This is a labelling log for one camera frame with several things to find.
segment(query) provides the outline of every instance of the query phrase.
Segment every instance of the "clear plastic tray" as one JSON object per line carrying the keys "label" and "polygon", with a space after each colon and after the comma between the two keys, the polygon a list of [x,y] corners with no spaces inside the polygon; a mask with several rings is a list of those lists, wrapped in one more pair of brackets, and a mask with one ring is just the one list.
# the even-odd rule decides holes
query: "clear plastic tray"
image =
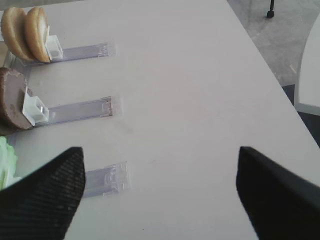
{"label": "clear plastic tray", "polygon": [[108,96],[98,100],[50,107],[48,111],[48,121],[36,123],[35,128],[118,115],[121,113],[121,104],[119,97]]}
{"label": "clear plastic tray", "polygon": [[115,44],[110,42],[63,49],[63,57],[61,59],[53,59],[50,63],[40,61],[28,62],[25,60],[21,60],[20,58],[14,56],[10,51],[8,51],[8,54],[4,61],[4,66],[7,68],[15,69],[18,72],[22,73],[28,81],[33,67],[81,59],[111,57],[116,54],[116,46]]}
{"label": "clear plastic tray", "polygon": [[87,171],[83,198],[105,196],[119,193],[130,188],[127,162],[106,166],[102,169]]}

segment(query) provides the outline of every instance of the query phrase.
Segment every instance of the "bread bun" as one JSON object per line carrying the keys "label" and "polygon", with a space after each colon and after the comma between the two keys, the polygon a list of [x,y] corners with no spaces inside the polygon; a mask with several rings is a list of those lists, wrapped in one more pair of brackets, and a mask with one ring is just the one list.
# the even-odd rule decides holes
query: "bread bun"
{"label": "bread bun", "polygon": [[49,63],[46,50],[48,20],[42,7],[32,8],[25,17],[24,35],[29,49],[40,62]]}
{"label": "bread bun", "polygon": [[26,13],[22,8],[10,7],[4,10],[1,18],[1,32],[8,49],[18,58],[34,61],[35,57],[25,39]]}

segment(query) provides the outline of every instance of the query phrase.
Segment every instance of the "table surface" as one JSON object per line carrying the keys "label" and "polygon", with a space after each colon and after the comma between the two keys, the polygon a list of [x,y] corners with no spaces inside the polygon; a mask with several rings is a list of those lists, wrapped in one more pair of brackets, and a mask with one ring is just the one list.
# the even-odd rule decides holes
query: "table surface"
{"label": "table surface", "polygon": [[71,146],[86,170],[128,162],[132,188],[81,201],[78,239],[257,239],[236,190],[252,146],[320,185],[320,151],[225,0],[91,0],[44,6],[63,48],[114,41],[117,56],[32,70],[48,107],[118,95],[117,117],[18,135],[17,175]]}
{"label": "table surface", "polygon": [[320,15],[306,40],[299,79],[295,84],[294,106],[303,113],[320,115]]}

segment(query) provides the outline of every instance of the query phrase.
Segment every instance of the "chair wheel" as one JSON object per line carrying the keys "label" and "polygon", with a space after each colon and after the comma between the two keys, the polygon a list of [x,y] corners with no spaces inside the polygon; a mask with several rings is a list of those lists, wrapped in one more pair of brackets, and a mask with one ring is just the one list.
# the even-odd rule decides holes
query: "chair wheel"
{"label": "chair wheel", "polygon": [[275,12],[274,11],[268,11],[268,13],[266,14],[266,17],[268,19],[272,19],[275,16]]}

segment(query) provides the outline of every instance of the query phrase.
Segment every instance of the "chair leg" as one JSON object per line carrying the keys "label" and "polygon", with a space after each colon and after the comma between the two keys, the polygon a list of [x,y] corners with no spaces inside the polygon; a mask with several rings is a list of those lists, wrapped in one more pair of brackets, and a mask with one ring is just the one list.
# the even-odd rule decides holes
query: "chair leg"
{"label": "chair leg", "polygon": [[268,11],[268,13],[266,14],[266,17],[268,19],[272,19],[275,16],[274,7],[275,7],[275,0],[271,0],[270,11]]}

